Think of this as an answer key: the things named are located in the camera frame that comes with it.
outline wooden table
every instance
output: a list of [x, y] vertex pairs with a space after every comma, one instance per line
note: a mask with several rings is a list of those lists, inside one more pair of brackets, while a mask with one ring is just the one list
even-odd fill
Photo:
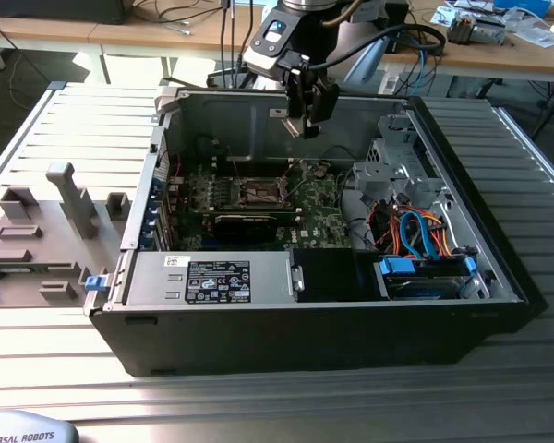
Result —
[[[158, 0], [160, 10], [190, 3], [190, 0]], [[417, 22], [428, 24], [434, 9], [440, 3], [440, 0], [412, 0]], [[212, 7], [216, 7], [215, 2], [202, 0], [195, 7], [171, 12], [167, 17], [186, 17]], [[154, 18], [153, 2], [150, 0], [140, 6], [138, 13], [143, 17]], [[260, 16], [260, 7], [255, 7], [253, 33], [259, 26]], [[190, 26], [187, 29], [192, 35], [189, 36], [171, 30], [163, 24], [149, 23], [135, 16], [130, 17], [124, 25], [0, 18], [0, 28], [21, 49], [86, 53], [98, 75], [97, 80], [104, 81], [107, 78], [106, 66], [102, 60], [104, 54], [155, 57], [202, 56], [219, 60], [221, 19], [221, 12], [190, 19]], [[554, 20], [554, 9], [548, 12], [546, 19]], [[247, 28], [247, 6], [237, 6], [236, 50], [240, 48]], [[437, 28], [445, 33], [443, 27]], [[356, 45], [371, 33], [373, 33], [371, 25], [343, 25], [337, 52]], [[230, 36], [228, 20], [224, 40], [226, 48], [229, 48]], [[0, 48], [5, 47], [10, 47], [10, 44], [0, 36]], [[410, 70], [415, 61], [414, 51], [403, 50], [399, 54], [386, 54], [380, 68], [386, 70], [386, 78], [390, 78]], [[458, 76], [554, 81], [554, 47], [542, 49], [512, 34], [502, 46], [448, 43], [438, 72]]]
[[[428, 21], [440, 3], [440, 0], [412, 0], [417, 23], [431, 26]], [[554, 8], [549, 10], [545, 20], [554, 21]], [[434, 28], [443, 34], [447, 30], [441, 25]], [[386, 65], [384, 67], [387, 76], [410, 70], [415, 61], [415, 52], [408, 49], [399, 54], [386, 54], [382, 60]], [[448, 42], [438, 72], [455, 76], [554, 81], [554, 46], [544, 49], [513, 34], [508, 34], [501, 46], [483, 43], [458, 45]]]

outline motherboard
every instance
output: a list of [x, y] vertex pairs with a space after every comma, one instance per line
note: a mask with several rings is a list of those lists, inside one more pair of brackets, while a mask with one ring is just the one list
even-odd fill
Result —
[[304, 160], [254, 168], [199, 164], [185, 173], [177, 191], [177, 249], [349, 247], [337, 173], [327, 162]]

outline circuit board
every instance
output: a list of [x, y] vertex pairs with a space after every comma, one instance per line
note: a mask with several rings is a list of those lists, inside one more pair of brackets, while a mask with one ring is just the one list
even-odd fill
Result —
[[[317, 167], [317, 164], [303, 163], [292, 167], [285, 184], [280, 177], [219, 177], [210, 166], [199, 165], [185, 177], [185, 189], [176, 214], [177, 248], [272, 251], [290, 247], [350, 247], [348, 232], [336, 204], [335, 174], [317, 177], [314, 175]], [[233, 189], [239, 188], [246, 190], [240, 196], [245, 210], [238, 210], [236, 205]], [[286, 199], [274, 198], [272, 193], [277, 188], [291, 195]], [[215, 238], [213, 224], [220, 218], [253, 216], [275, 220], [276, 234], [271, 241], [223, 245]]]

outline power supply label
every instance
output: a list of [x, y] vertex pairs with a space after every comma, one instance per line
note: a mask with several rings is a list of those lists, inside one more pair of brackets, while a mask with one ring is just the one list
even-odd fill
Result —
[[185, 300], [189, 304], [250, 303], [250, 262], [189, 262]]

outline blue cable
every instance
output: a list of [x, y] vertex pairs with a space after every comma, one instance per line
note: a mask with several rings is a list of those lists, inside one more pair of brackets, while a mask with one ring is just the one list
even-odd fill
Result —
[[410, 246], [410, 243], [408, 243], [408, 239], [406, 238], [406, 228], [408, 227], [408, 219], [411, 216], [415, 216], [416, 219], [418, 220], [418, 224], [421, 230], [421, 237], [423, 238], [423, 246], [425, 247], [425, 252], [427, 252], [427, 255], [433, 258], [434, 260], [439, 259], [440, 256], [435, 250], [435, 246], [433, 246], [433, 244], [429, 239], [427, 221], [423, 217], [421, 217], [420, 214], [413, 211], [406, 212], [400, 219], [400, 239], [403, 242], [404, 247], [408, 249], [411, 252], [411, 254], [413, 254], [416, 257], [416, 259], [418, 260], [422, 259], [418, 251], [414, 249], [412, 246]]
[[410, 93], [410, 95], [415, 95], [416, 92], [418, 91], [418, 88], [421, 86], [421, 79], [423, 78], [423, 73], [425, 72], [425, 57], [426, 57], [425, 51], [421, 50], [420, 55], [421, 55], [421, 70], [418, 73], [418, 77], [416, 78], [415, 88]]

